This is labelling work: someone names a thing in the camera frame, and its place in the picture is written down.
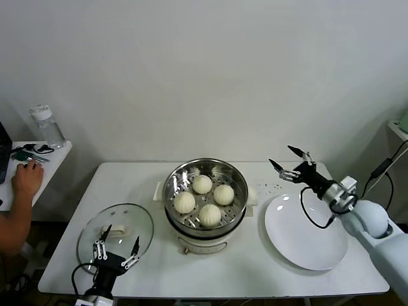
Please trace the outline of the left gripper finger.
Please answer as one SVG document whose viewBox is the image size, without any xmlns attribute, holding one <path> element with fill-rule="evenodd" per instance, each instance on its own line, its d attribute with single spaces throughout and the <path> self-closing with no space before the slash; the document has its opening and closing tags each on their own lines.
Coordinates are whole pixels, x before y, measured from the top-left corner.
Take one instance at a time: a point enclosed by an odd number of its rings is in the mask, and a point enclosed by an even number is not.
<svg viewBox="0 0 408 306">
<path fill-rule="evenodd" d="M 108 238 L 112 225 L 110 224 L 105 230 L 102 231 L 102 234 L 98 239 L 93 243 L 93 255 L 94 259 L 98 260 L 107 260 L 108 254 L 106 251 L 105 241 Z"/>
<path fill-rule="evenodd" d="M 135 265 L 139 261 L 139 249 L 140 249 L 140 237 L 137 236 L 135 244 L 131 250 L 131 255 L 128 259 L 121 263 L 121 266 L 124 269 L 130 269 L 133 265 Z"/>
</svg>

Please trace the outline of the person's bare hand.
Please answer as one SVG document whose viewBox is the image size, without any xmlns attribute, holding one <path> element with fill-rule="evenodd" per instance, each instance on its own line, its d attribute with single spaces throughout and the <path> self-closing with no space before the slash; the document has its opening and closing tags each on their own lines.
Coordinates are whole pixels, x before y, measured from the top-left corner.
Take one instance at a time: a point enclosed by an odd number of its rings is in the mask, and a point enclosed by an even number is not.
<svg viewBox="0 0 408 306">
<path fill-rule="evenodd" d="M 32 204 L 43 181 L 44 169 L 35 161 L 18 164 L 12 178 L 13 192 L 17 200 Z"/>
</svg>

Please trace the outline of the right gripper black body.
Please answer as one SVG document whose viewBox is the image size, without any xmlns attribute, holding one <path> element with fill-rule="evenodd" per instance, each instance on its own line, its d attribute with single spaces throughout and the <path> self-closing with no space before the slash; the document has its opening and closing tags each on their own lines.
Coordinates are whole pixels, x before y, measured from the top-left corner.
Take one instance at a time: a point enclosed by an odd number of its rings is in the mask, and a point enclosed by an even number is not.
<svg viewBox="0 0 408 306">
<path fill-rule="evenodd" d="M 293 179 L 295 184 L 306 184 L 331 210 L 346 210 L 346 202 L 342 199 L 345 189 L 338 182 L 319 174 L 315 164 L 309 165 L 303 162 L 293 171 L 297 174 L 297 177 Z"/>
</svg>

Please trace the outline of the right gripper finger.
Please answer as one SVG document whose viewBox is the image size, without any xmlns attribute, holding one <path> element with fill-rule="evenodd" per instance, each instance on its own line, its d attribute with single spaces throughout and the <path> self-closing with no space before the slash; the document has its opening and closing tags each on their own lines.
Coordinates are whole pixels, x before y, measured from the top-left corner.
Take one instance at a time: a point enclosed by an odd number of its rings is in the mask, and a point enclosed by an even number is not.
<svg viewBox="0 0 408 306">
<path fill-rule="evenodd" d="M 309 152 L 305 152 L 302 149 L 299 149 L 291 145 L 288 145 L 288 149 L 292 151 L 296 156 L 302 158 L 302 160 L 306 162 L 309 166 L 315 165 L 316 162 L 312 159 Z"/>
<path fill-rule="evenodd" d="M 268 159 L 274 170 L 279 174 L 279 177 L 285 181 L 295 181 L 300 177 L 299 171 L 286 170 L 280 164 L 272 159 Z"/>
</svg>

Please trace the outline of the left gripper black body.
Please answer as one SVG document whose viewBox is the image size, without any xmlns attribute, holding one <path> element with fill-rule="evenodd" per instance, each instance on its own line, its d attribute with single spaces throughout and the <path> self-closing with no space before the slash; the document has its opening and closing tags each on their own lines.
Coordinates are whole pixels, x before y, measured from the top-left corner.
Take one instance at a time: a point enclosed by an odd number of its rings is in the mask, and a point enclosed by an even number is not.
<svg viewBox="0 0 408 306">
<path fill-rule="evenodd" d="M 95 259 L 97 268 L 95 287 L 101 290 L 112 290 L 116 278 L 125 274 L 123 265 L 126 259 L 122 256 L 107 252 L 107 259 Z"/>
</svg>

